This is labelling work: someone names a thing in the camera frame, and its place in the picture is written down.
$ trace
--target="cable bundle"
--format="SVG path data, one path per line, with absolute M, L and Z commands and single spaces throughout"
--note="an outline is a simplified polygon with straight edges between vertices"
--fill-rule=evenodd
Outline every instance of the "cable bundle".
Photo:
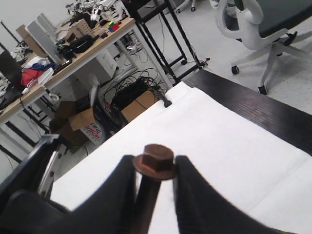
M 148 72 L 150 69 L 153 68 L 149 68 L 144 71 L 137 71 L 116 84 L 116 94 L 111 103 L 112 111 L 110 119 L 112 122 L 118 122 L 119 127 L 128 123 L 121 111 L 144 92 L 151 91 L 154 95 L 155 102 L 160 100 L 161 96 L 165 95 L 167 90 L 164 90 L 160 86 L 162 83 L 161 81 L 157 82 L 154 78 L 150 77 Z M 137 73 L 140 73 L 138 78 L 133 76 Z

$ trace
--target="bolt head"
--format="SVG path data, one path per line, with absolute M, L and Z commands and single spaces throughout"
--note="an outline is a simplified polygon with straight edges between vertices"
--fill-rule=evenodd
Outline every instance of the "bolt head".
M 157 180 L 175 177 L 174 152 L 163 145 L 145 146 L 144 153 L 134 159 L 134 166 L 144 176 Z

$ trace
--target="white paper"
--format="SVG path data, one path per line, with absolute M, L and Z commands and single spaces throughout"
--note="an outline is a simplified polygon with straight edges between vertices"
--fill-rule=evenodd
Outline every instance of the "white paper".
M 268 218 L 261 210 L 261 204 L 269 204 L 271 196 L 272 201 L 279 199 L 277 188 L 295 191 L 296 178 L 301 180 L 298 187 L 305 184 L 308 175 L 304 178 L 294 175 L 311 164 L 308 154 L 196 88 L 182 83 L 170 90 L 168 97 L 173 102 L 169 108 L 164 108 L 162 101 L 157 102 L 60 178 L 54 184 L 52 199 L 70 209 L 76 208 L 104 182 L 123 155 L 139 155 L 146 144 L 159 143 L 171 148 L 175 155 L 187 155 L 225 198 L 259 221 L 279 224 L 272 227 L 288 228 L 285 231 L 304 225 L 304 230 L 312 232 L 312 222 L 305 219 L 303 223 L 295 216 L 298 212 L 281 212 Z M 312 165 L 310 171 L 304 172 L 312 175 Z M 288 187 L 285 181 L 292 176 L 294 181 Z M 162 183 L 150 234 L 178 233 L 173 197 L 172 183 Z M 285 201 L 284 209 L 291 211 L 295 203 Z M 306 209 L 304 213 L 312 214 L 310 199 L 301 202 Z M 274 212 L 270 205 L 264 208 L 265 212 Z M 293 223 L 284 223 L 290 218 Z

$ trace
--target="desk surface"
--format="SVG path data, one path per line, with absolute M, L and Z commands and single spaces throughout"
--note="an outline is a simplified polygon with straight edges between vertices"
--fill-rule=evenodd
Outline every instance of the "desk surface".
M 77 58 L 73 59 L 73 63 L 70 64 L 68 67 L 54 75 L 47 83 L 46 87 L 49 87 L 62 79 L 64 76 L 68 75 L 68 73 L 75 68 L 77 68 L 79 65 L 81 65 L 84 61 L 86 61 L 90 56 L 92 56 L 94 53 L 101 50 L 105 45 L 116 39 L 118 36 L 120 36 L 122 33 L 124 33 L 129 27 L 132 27 L 135 24 L 135 20 L 133 18 L 126 18 L 122 21 L 120 28 L 114 32 L 114 33 L 108 33 L 108 37 L 104 39 L 97 39 L 93 46 L 91 46 L 86 52 L 81 54 L 76 54 Z M 36 84 L 34 87 L 32 87 L 29 91 L 29 93 L 23 95 L 21 98 L 22 102 L 27 105 L 31 100 L 33 100 L 36 96 L 40 95 L 42 92 L 44 92 L 44 89 L 41 88 L 38 84 Z M 0 123 L 3 121 L 6 121 L 8 117 L 10 117 L 12 114 L 17 112 L 22 107 L 20 100 L 16 100 L 12 104 L 10 104 L 2 113 L 0 116 Z
M 185 83 L 312 156 L 312 115 L 205 70 Z

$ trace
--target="red cloth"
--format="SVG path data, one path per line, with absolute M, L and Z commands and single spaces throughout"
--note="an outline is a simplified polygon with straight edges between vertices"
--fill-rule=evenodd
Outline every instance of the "red cloth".
M 43 74 L 43 71 L 36 71 L 34 69 L 27 69 L 23 71 L 21 76 L 21 84 L 27 86 L 32 80 L 37 79 Z

